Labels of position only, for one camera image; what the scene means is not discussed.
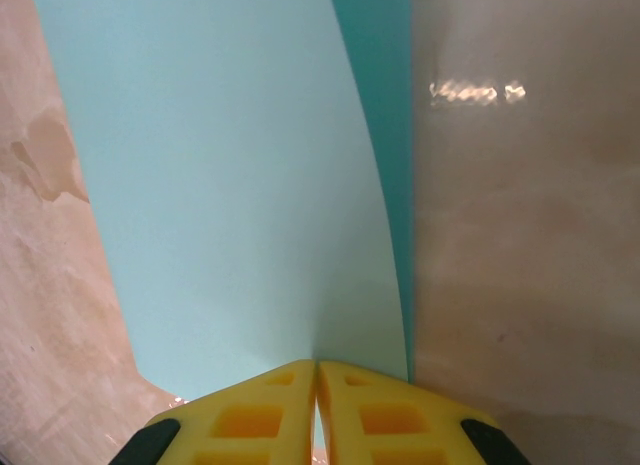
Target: rectangular hole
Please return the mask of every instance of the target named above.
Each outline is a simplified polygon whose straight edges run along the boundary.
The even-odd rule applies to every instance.
[[[380,403],[360,407],[360,420],[366,435],[424,433],[424,417],[408,404]]]
[[[355,377],[353,375],[347,375],[344,377],[344,381],[347,385],[352,387],[364,387],[365,385],[370,385],[370,383],[363,378]]]
[[[449,465],[442,450],[376,450],[373,465]]]
[[[293,383],[293,373],[283,373],[267,380],[267,385],[291,385]]]
[[[269,465],[266,453],[199,453],[193,465]]]
[[[275,438],[282,408],[272,405],[236,405],[223,411],[211,430],[215,438]]]

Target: curved paper sheet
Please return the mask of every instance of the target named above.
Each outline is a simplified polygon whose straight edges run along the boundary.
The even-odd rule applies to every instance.
[[[413,369],[411,0],[333,0],[358,85],[391,226]]]
[[[389,226],[331,0],[35,0],[140,373],[406,378]]]

